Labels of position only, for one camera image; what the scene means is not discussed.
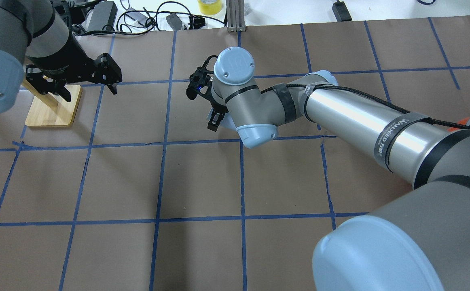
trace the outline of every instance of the black cable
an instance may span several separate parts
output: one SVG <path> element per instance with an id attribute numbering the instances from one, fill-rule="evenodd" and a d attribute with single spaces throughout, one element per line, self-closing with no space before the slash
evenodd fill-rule
<path id="1" fill-rule="evenodd" d="M 422 0 L 417 0 L 418 3 L 424 4 L 424 5 L 431 5 L 431 4 L 433 4 L 435 1 L 436 1 L 436 0 L 433 0 L 433 1 L 431 1 L 431 2 L 424 2 L 424 1 L 422 1 Z"/>
<path id="2" fill-rule="evenodd" d="M 156 16 L 154 17 L 154 18 L 156 19 L 156 29 L 157 29 L 158 31 L 161 31 L 161 30 L 159 29 L 158 20 L 157 20 L 157 19 L 158 19 L 158 14 L 160 13 L 160 12 L 159 12 L 159 9 L 161 8 L 161 6 L 163 6 L 163 5 L 165 5 L 165 4 L 171 4 L 171 3 L 172 3 L 172 4 L 178 4 L 178 5 L 183 6 L 183 7 L 186 9 L 186 11 L 188 12 L 188 15 L 190 15 L 190 16 L 192 15 L 192 13 L 190 12 L 190 9 L 189 9 L 188 7 L 186 7 L 185 5 L 183 5 L 183 4 L 179 3 L 179 2 L 176 2 L 176 1 L 165 1 L 165 2 L 161 3 L 161 4 L 158 6 L 158 9 L 156 9 Z"/>
<path id="3" fill-rule="evenodd" d="M 112 31 L 114 30 L 114 27 L 111 24 L 106 24 L 106 25 L 102 26 L 102 30 L 107 29 L 108 26 L 111 26 Z"/>
<path id="4" fill-rule="evenodd" d="M 120 19 L 122 19 L 122 17 L 124 18 L 124 22 L 125 22 L 125 16 L 128 14 L 128 13 L 134 13 L 134 12 L 140 12 L 140 13 L 146 13 L 148 18 L 150 20 L 152 20 L 152 23 L 154 24 L 154 26 L 156 27 L 156 29 L 159 29 L 158 25 L 157 25 L 157 20 L 155 17 L 152 17 L 150 16 L 150 13 L 156 13 L 156 11 L 148 11 L 145 7 L 143 7 L 143 10 L 142 11 L 125 11 L 123 12 L 122 14 L 120 14 L 120 16 L 118 17 L 118 20 L 116 21 L 116 29 L 117 31 L 120 30 Z M 182 14 L 182 15 L 189 15 L 188 13 L 182 13 L 182 12 L 171 12 L 171 11 L 158 11 L 158 13 L 165 13 L 165 14 L 171 14 L 171 13 L 176 13 L 176 14 Z M 221 20 L 218 20 L 217 18 L 213 18 L 213 17 L 209 17 L 209 16 L 204 16 L 204 15 L 195 15 L 195 14 L 192 14 L 192 16 L 200 16 L 200 17 L 204 17 L 204 18 L 208 18 L 208 19 L 212 19 L 212 20 L 215 20 L 216 22 L 219 22 L 221 23 L 223 26 L 226 26 L 226 24 L 224 24 L 224 22 L 222 22 Z M 139 28 L 137 26 L 133 26 L 131 24 L 126 24 L 130 27 L 136 27 L 136 28 Z"/>
<path id="5" fill-rule="evenodd" d="M 187 12 L 186 13 L 181 13 L 181 12 L 171 12 L 171 11 L 148 11 L 145 7 L 143 7 L 143 10 L 142 11 L 139 11 L 139 10 L 136 10 L 136 11 L 124 11 L 122 14 L 120 14 L 120 16 L 118 17 L 117 21 L 116 21 L 116 24 L 115 24 L 115 27 L 116 28 L 113 28 L 113 31 L 86 31 L 86 29 L 81 26 L 80 24 L 77 24 L 74 25 L 75 27 L 78 28 L 78 31 L 79 32 L 75 32 L 74 31 L 74 35 L 77 35 L 77 36 L 85 36 L 85 35 L 108 35 L 108 34 L 121 34 L 121 35 L 141 35 L 141 34 L 145 34 L 149 31 L 152 31 L 153 29 L 158 29 L 159 30 L 159 27 L 158 27 L 158 22 L 157 22 L 157 18 L 156 17 L 152 17 L 150 15 L 150 13 L 157 13 L 157 14 L 161 14 L 161 13 L 165 13 L 165 14 L 171 14 L 171 13 L 176 13 L 176 14 L 181 14 L 181 15 L 191 15 L 191 16 L 199 16 L 199 17 L 204 17 L 204 18 L 208 18 L 208 19 L 212 19 L 212 20 L 215 20 L 217 22 L 220 22 L 223 26 L 226 26 L 226 24 L 224 24 L 224 22 L 222 22 L 221 20 L 218 20 L 216 18 L 213 18 L 213 17 L 209 17 L 209 16 L 204 16 L 204 15 L 195 15 L 195 14 L 191 14 L 189 13 L 190 10 L 183 4 L 179 3 L 179 2 L 175 2 L 175 1 L 167 1 L 167 2 L 164 2 L 160 5 L 159 9 L 161 8 L 161 6 L 165 3 L 176 3 L 178 5 L 181 5 L 183 7 L 185 7 L 185 9 L 187 9 Z M 135 12 L 138 12 L 138 13 L 146 13 L 147 16 L 148 16 L 148 20 L 146 21 L 146 26 L 145 27 L 139 27 L 139 26 L 135 26 L 135 25 L 132 25 L 132 24 L 127 24 L 126 23 L 126 20 L 125 20 L 125 17 L 128 13 L 135 13 Z M 129 29 L 129 32 L 125 32 L 123 31 L 123 27 L 126 26 L 128 29 Z M 131 28 L 147 28 L 146 31 L 143 31 L 143 32 L 139 32 L 139 33 L 134 33 L 133 30 Z"/>
<path id="6" fill-rule="evenodd" d="M 307 85 L 303 85 L 303 84 L 286 84 L 285 86 L 287 88 L 305 88 Z M 353 89 L 353 88 L 334 86 L 332 84 L 316 85 L 314 88 L 315 89 L 322 89 L 322 90 L 341 90 L 341 91 L 352 92 L 352 93 L 357 94 L 361 97 L 364 97 L 364 98 L 370 99 L 372 101 L 375 101 L 377 103 L 380 103 L 382 105 L 385 105 L 385 106 L 387 106 L 391 109 L 394 109 L 394 110 L 396 110 L 396 111 L 398 111 L 402 114 L 408 114 L 409 112 L 411 112 L 411 111 L 406 110 L 402 107 L 398 107 L 397 105 L 389 103 L 388 101 L 385 101 L 385 100 L 380 99 L 378 97 L 375 97 L 371 94 L 368 94 L 368 93 L 365 93 L 363 91 Z M 272 88 L 267 88 L 266 90 L 263 90 L 261 93 L 263 94 L 263 93 L 271 91 L 271 90 L 273 90 L 273 89 Z M 430 123 L 436 124 L 436 125 L 442 125 L 444 127 L 454 127 L 456 129 L 469 129 L 470 130 L 470 125 L 463 125 L 463 124 L 459 124 L 459 123 L 443 121 L 443 120 L 438 120 L 438 119 L 434 119 L 434 118 L 431 118 Z"/>
<path id="7" fill-rule="evenodd" d="M 127 1 L 127 8 L 124 6 L 124 0 L 120 0 L 120 5 L 122 5 L 122 8 L 124 8 L 124 10 L 127 10 L 129 8 L 131 8 L 131 2 L 130 0 L 126 0 Z"/>

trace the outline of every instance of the power adapter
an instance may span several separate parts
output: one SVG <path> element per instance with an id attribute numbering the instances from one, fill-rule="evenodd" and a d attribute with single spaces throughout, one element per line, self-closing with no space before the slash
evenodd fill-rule
<path id="1" fill-rule="evenodd" d="M 113 1 L 99 2 L 93 9 L 87 31 L 113 31 L 117 11 L 118 9 Z"/>
<path id="2" fill-rule="evenodd" d="M 342 21 L 352 21 L 352 16 L 350 16 L 350 12 L 346 8 L 346 5 L 343 1 L 337 1 L 332 5 L 332 10 L 334 12 L 335 18 L 337 22 Z"/>

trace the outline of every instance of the robotic arm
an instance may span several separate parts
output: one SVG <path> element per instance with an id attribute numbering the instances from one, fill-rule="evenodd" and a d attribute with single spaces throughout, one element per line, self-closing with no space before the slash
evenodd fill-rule
<path id="1" fill-rule="evenodd" d="M 26 75 L 25 55 L 33 63 Z M 101 83 L 116 94 L 122 70 L 108 53 L 89 58 L 49 0 L 0 0 L 0 113 L 14 105 L 25 77 L 39 93 L 70 101 L 67 83 Z"/>
<path id="2" fill-rule="evenodd" d="M 470 290 L 470 127 L 449 133 L 433 124 L 455 124 L 340 87 L 328 71 L 261 92 L 249 52 L 227 48 L 208 71 L 213 57 L 186 91 L 210 101 L 209 129 L 235 129 L 252 148 L 305 116 L 413 184 L 411 193 L 320 240 L 318 290 Z"/>

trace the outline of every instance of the wooden base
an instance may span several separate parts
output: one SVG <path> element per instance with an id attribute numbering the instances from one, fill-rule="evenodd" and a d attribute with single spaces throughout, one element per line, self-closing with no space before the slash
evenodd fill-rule
<path id="1" fill-rule="evenodd" d="M 66 102 L 61 96 L 50 93 L 42 96 L 42 99 L 34 96 L 25 125 L 27 127 L 69 127 L 72 125 L 82 94 L 82 87 L 67 85 L 66 88 L 72 94 L 71 102 Z"/>

